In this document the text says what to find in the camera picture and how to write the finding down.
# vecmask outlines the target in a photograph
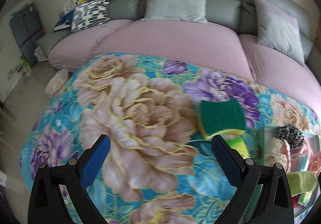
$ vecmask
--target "pink sofa cover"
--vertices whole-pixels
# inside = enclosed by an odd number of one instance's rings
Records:
[[[110,52],[185,61],[254,81],[238,35],[214,23],[138,20],[107,37],[91,57]]]
[[[48,61],[57,68],[67,68],[71,72],[77,71],[88,62],[93,48],[104,37],[111,35],[115,29],[133,23],[132,20],[112,20],[107,24],[88,28],[70,34],[60,41],[50,52]]]
[[[257,45],[257,37],[240,35],[256,83],[312,108],[321,117],[321,86],[311,70],[275,49]]]

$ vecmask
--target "green scouring pad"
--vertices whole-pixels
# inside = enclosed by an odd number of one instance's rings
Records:
[[[218,134],[241,135],[245,132],[245,116],[236,99],[223,102],[202,101],[199,128],[205,140]]]

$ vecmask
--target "floral tablecloth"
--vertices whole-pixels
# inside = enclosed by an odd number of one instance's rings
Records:
[[[52,100],[20,154],[31,190],[38,166],[65,164],[101,134],[111,151],[87,189],[109,223],[212,224],[235,193],[197,130],[201,100],[235,98],[243,108],[243,138],[257,159],[258,130],[290,123],[320,135],[316,113],[274,90],[192,64],[108,53],[90,60]],[[66,187],[73,221],[81,223]]]

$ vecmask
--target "refrigerator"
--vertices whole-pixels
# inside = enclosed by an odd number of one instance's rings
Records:
[[[22,55],[33,66],[37,62],[34,55],[36,42],[45,35],[34,5],[30,4],[15,12],[10,20],[10,27]]]

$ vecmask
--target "floor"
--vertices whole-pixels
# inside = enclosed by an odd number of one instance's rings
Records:
[[[49,64],[36,63],[33,75],[24,75],[0,111],[0,170],[7,174],[7,187],[0,189],[21,224],[27,224],[28,191],[20,173],[21,147],[38,117],[50,102],[45,94],[49,80],[57,72]]]

